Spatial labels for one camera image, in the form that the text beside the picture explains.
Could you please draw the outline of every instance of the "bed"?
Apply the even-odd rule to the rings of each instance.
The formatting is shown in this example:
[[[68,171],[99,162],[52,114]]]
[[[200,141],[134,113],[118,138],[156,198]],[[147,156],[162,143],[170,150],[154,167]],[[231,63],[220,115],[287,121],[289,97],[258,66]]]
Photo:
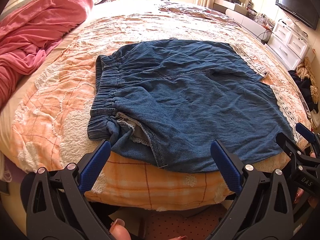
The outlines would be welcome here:
[[[94,6],[87,20],[19,83],[0,114],[0,150],[24,171],[62,169],[79,161],[98,144],[87,136],[97,56],[129,43],[170,38],[232,44],[248,67],[268,73],[262,82],[272,88],[298,145],[307,145],[294,128],[297,122],[311,128],[298,88],[276,58],[233,20],[193,4],[114,1]],[[288,160],[281,153],[254,166],[271,172]],[[220,203],[230,194],[219,172],[175,173],[112,152],[85,195],[92,201],[165,211]]]

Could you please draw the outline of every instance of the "dark clothing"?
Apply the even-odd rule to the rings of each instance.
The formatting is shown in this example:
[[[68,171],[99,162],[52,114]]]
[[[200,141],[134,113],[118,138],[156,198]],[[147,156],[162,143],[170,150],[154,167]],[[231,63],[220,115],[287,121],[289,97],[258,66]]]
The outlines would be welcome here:
[[[305,102],[308,105],[309,111],[315,110],[317,113],[319,112],[318,104],[315,104],[312,100],[310,86],[311,81],[309,78],[304,78],[303,80],[299,78],[294,70],[288,71],[294,82],[297,84]]]

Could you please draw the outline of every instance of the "white dresser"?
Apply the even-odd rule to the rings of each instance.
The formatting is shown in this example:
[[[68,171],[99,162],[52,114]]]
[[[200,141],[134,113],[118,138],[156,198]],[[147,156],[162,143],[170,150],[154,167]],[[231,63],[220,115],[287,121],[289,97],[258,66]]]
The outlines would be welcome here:
[[[263,43],[269,41],[272,32],[266,30],[260,24],[229,8],[226,10],[226,15],[239,23],[241,27],[246,29],[253,37],[263,41]]]
[[[308,41],[282,22],[276,23],[268,44],[265,45],[287,70],[295,70],[305,57],[315,58]]]
[[[246,8],[243,8],[236,3],[231,3],[225,0],[214,0],[214,4],[213,4],[214,10],[221,13],[226,13],[227,8],[235,12],[241,13],[242,15],[247,15],[248,13],[248,10],[246,10]]]

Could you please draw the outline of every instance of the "blue gripper pad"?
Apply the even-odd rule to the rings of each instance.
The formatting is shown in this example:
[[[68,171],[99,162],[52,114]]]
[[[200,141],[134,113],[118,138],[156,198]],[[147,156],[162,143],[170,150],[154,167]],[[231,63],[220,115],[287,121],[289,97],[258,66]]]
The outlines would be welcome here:
[[[297,123],[296,124],[296,131],[302,135],[303,138],[305,138],[309,143],[314,143],[315,140],[315,135],[307,128],[305,127],[302,123]]]
[[[110,152],[111,145],[108,141],[105,141],[95,155],[91,157],[91,160],[80,174],[79,190],[81,194],[92,189],[103,166],[110,157]]]
[[[239,196],[242,191],[241,174],[217,141],[211,143],[210,152],[228,188]]]

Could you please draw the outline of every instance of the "pink blanket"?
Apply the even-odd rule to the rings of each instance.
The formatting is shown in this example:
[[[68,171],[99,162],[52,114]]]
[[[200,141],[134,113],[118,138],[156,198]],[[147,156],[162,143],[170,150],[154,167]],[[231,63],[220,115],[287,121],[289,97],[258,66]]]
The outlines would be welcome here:
[[[93,0],[33,0],[0,22],[0,109],[92,7]]]

